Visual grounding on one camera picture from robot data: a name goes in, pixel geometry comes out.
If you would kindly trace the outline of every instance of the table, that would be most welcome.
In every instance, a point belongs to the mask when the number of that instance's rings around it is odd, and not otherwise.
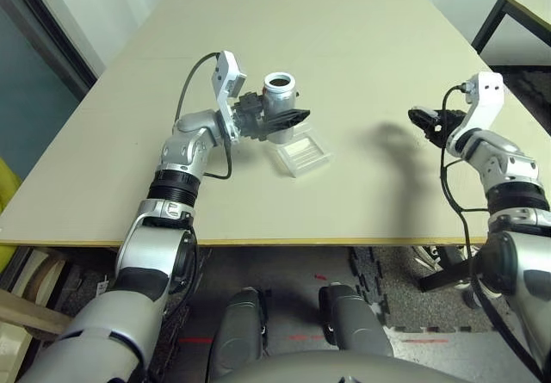
[[[312,110],[333,157],[293,179],[269,143],[244,139],[233,149],[232,179],[201,184],[201,245],[463,241],[440,190],[438,150],[407,111],[439,108],[450,86],[488,67],[428,0],[162,0],[24,181],[0,217],[0,242],[120,245],[190,67],[222,49],[248,73],[243,92],[259,91],[271,71],[291,72],[297,108]],[[184,112],[216,106],[213,68],[197,72]],[[449,108],[466,109],[463,96]],[[548,136],[513,95],[493,129],[538,161],[549,187]],[[225,169],[217,148],[208,170]],[[449,180],[462,205],[485,205],[467,165]],[[474,242],[484,241],[486,216],[468,217]]]
[[[477,53],[482,52],[505,15],[551,46],[551,0],[498,0],[474,37],[472,46]]]

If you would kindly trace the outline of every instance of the white bracket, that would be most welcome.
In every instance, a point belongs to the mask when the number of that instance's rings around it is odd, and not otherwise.
[[[220,52],[216,68],[214,69],[212,81],[216,102],[222,118],[224,127],[232,144],[239,141],[239,130],[233,122],[233,111],[227,102],[229,97],[237,97],[247,75],[245,75],[238,66],[238,62],[233,53],[226,50]]]
[[[472,105],[463,122],[449,135],[447,150],[460,158],[456,145],[471,129],[488,129],[495,121],[505,101],[503,78],[499,73],[482,71],[467,80],[465,99]]]

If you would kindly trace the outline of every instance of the plastic container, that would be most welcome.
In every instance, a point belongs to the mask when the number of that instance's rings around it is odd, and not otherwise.
[[[293,138],[276,148],[292,176],[299,177],[329,162],[331,154],[309,123],[302,122],[293,130]]]

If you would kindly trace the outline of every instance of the black table leg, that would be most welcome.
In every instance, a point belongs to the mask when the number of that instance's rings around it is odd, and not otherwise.
[[[494,4],[492,11],[490,11],[490,14],[484,21],[484,24],[482,24],[479,32],[474,37],[471,46],[474,48],[474,50],[476,50],[478,54],[482,52],[482,49],[484,49],[484,46],[492,37],[493,32],[496,31],[496,28],[498,28],[499,24],[503,20],[505,16],[506,3],[507,2],[505,0],[498,0]]]
[[[463,260],[435,274],[427,275],[419,280],[419,288],[424,293],[437,288],[454,286],[458,281],[469,277],[470,263],[470,260]]]

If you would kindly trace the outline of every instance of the red marking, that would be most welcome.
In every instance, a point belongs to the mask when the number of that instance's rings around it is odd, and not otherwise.
[[[308,339],[308,336],[305,336],[304,334],[293,334],[287,338],[295,342],[304,342],[305,340]]]
[[[429,343],[447,343],[448,340],[445,338],[419,338],[419,339],[408,339],[408,340],[402,340],[404,343],[421,343],[421,344],[429,344]]]
[[[213,339],[210,337],[184,337],[178,338],[179,343],[211,344]]]

